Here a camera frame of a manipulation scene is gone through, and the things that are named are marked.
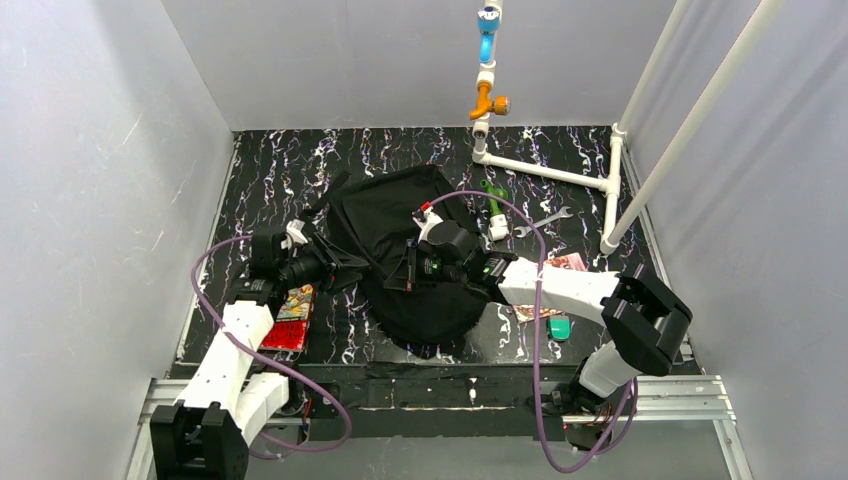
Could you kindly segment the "silver open-end wrench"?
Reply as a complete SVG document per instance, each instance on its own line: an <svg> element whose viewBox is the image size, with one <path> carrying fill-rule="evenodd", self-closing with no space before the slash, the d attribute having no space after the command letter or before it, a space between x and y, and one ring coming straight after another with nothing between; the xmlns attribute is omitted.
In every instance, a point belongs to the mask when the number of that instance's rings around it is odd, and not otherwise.
<svg viewBox="0 0 848 480"><path fill-rule="evenodd" d="M515 238L525 238L527 237L533 229L539 229L546 225L549 225L555 221L561 219L569 219L573 217L573 214L569 211L567 206L560 208L558 211L553 213L552 215L545 217L541 220L534 222L532 225L522 225L513 228L513 236Z"/></svg>

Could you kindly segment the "red Treehouse paperback book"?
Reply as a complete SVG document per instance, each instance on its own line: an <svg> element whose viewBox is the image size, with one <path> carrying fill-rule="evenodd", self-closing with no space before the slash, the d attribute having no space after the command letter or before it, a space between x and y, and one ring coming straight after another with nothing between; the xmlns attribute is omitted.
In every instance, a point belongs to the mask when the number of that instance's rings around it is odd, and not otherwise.
<svg viewBox="0 0 848 480"><path fill-rule="evenodd" d="M314 310L315 289L305 285L289 291L274 325L260 344L273 352L300 353L305 349L310 319Z"/></svg>

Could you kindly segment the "pink picture book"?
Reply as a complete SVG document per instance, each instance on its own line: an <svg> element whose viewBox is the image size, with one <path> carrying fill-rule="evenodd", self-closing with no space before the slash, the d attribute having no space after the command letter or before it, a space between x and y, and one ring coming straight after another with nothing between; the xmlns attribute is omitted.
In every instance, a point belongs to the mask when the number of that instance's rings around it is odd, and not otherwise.
<svg viewBox="0 0 848 480"><path fill-rule="evenodd" d="M577 271L587 271L588 268L579 253L570 253L564 256L552 257L546 260L546 265ZM534 320L533 305L515 305L513 307L514 314L519 324L528 323ZM540 310L540 318L545 319L551 316L562 315L562 310L551 308L542 308Z"/></svg>

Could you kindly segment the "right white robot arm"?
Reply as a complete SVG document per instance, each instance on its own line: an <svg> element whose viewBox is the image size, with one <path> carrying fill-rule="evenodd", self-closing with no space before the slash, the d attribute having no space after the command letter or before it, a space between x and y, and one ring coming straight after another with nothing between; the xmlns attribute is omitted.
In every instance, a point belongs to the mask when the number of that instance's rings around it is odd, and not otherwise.
<svg viewBox="0 0 848 480"><path fill-rule="evenodd" d="M455 284L489 302L540 306L605 326L609 341L582 361L563 392L542 397L563 413L594 411L641 374L669 374L693 318L643 264L623 272L589 272L532 262L484 249L476 235L452 220L408 240L383 284L406 292Z"/></svg>

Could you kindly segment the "orange tap valve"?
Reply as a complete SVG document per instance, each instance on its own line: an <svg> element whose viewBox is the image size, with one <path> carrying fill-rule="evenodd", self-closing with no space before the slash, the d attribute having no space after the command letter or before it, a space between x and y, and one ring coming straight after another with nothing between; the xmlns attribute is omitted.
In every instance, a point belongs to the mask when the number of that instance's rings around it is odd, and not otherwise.
<svg viewBox="0 0 848 480"><path fill-rule="evenodd" d="M469 112L470 120L478 120L493 113L505 116L511 110L511 100L507 96L491 96L493 84L491 81L482 80L477 84L477 97L474 108Z"/></svg>

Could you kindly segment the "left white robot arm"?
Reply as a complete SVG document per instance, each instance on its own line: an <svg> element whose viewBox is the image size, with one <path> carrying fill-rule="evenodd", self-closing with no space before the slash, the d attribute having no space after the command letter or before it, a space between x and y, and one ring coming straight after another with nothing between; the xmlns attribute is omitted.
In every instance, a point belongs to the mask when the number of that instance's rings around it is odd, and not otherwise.
<svg viewBox="0 0 848 480"><path fill-rule="evenodd" d="M313 285L333 291L357 282L366 260L318 233L296 236L270 229L235 237L250 245L246 275L233 283L222 311L196 293L218 330L200 366L169 405L155 407L149 423L153 463L160 479L242 479L250 447L289 398L295 380L326 399L352 434L345 407L303 373L260 353L290 290Z"/></svg>

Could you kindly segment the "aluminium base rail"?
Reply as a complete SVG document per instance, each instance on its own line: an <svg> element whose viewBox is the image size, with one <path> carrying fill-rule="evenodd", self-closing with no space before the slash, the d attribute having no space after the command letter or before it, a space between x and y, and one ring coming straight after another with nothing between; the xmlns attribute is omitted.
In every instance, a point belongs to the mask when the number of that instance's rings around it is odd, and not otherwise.
<svg viewBox="0 0 848 480"><path fill-rule="evenodd" d="M364 437L528 437L535 433L525 404L526 366L309 365L332 389ZM714 426L733 479L752 476L736 432L736 415L718 375L641 377L638 421L705 421Z"/></svg>

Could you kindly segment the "blue pipe valve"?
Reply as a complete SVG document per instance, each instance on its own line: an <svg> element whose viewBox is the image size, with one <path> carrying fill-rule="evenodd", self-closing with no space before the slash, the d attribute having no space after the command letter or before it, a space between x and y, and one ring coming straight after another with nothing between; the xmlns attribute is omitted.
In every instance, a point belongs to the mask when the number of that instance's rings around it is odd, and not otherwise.
<svg viewBox="0 0 848 480"><path fill-rule="evenodd" d="M479 62L489 64L494 57L495 37L501 23L501 9L495 5L486 5L477 12L477 26L480 33Z"/></svg>

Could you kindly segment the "black backpack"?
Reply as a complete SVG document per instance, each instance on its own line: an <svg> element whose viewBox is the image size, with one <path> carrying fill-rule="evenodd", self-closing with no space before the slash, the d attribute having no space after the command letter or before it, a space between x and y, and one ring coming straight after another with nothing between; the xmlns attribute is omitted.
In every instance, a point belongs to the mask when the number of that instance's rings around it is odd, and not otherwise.
<svg viewBox="0 0 848 480"><path fill-rule="evenodd" d="M412 214L422 204L444 196L435 211L478 233L476 218L454 196L452 184L436 165L419 165L353 184L341 172L325 193L300 214L311 221L326 213L329 240L369 262L358 288L370 307L370 317L400 348L429 359L437 354L460 356L466 335L487 305L462 286L440 283L412 292L387 290L384 280L407 261L406 242L419 234Z"/></svg>

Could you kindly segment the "green and white pipe fitting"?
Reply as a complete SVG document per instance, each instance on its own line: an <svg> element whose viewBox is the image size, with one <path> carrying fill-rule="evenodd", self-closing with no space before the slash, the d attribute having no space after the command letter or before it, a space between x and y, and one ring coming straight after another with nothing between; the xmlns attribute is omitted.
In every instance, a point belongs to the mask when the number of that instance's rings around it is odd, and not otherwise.
<svg viewBox="0 0 848 480"><path fill-rule="evenodd" d="M488 180L482 180L480 182L480 187L489 195L496 196L504 200L509 198L509 194L505 189L494 186ZM509 233L508 221L506 219L506 215L501 210L501 204L497 200L489 199L489 206L490 217L487 237L491 241L497 242L503 240Z"/></svg>

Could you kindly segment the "white PVC pipe frame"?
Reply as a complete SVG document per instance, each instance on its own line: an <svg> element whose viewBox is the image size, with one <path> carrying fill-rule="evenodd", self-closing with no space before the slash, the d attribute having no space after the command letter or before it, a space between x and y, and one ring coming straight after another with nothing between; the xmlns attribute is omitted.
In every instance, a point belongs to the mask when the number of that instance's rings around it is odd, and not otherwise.
<svg viewBox="0 0 848 480"><path fill-rule="evenodd" d="M486 5L495 5L501 9L501 23L503 20L503 3L501 1L486 1ZM623 155L626 152L626 140L628 128L631 126L643 97L647 93L650 82L657 76L660 63L667 53L687 11L690 8L689 1L677 1L665 22L663 30L649 56L642 71L639 81L627 103L620 120L612 125L610 137L610 165L609 173L605 177L591 178L586 175L556 170L549 167L522 162L497 156L488 151L487 139L490 130L490 113L481 119L471 120L473 122L472 137L474 138L472 149L472 161L483 166L494 166L519 173L538 176L550 180L580 185L600 191L605 195L606 205L601 230L600 252L608 256L615 252L626 233L643 208L653 196L660 182L666 177L672 165L684 152L688 143L697 132L707 115L713 109L717 100L734 79L741 66L747 60L753 47L760 37L765 33L777 13L782 8L782 1L760 1L750 14L746 23L736 36L728 51L725 53L720 64L716 67L709 81L697 97L690 111L687 113L681 125L672 136L662 155L657 160L653 170L648 176L640 190L634 195L630 204L623 214L618 214L617 209L621 198L621 167ZM496 78L496 42L498 30L495 37L494 57L489 64L479 62L479 72L475 82L476 91L479 81L491 81L494 87Z"/></svg>

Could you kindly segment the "small teal box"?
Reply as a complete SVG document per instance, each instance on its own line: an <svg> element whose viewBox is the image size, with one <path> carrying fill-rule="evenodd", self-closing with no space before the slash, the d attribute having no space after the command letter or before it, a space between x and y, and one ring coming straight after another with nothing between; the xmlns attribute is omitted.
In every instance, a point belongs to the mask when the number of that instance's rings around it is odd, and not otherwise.
<svg viewBox="0 0 848 480"><path fill-rule="evenodd" d="M572 322L567 316L550 316L547 319L548 338L557 343L569 340L572 331Z"/></svg>

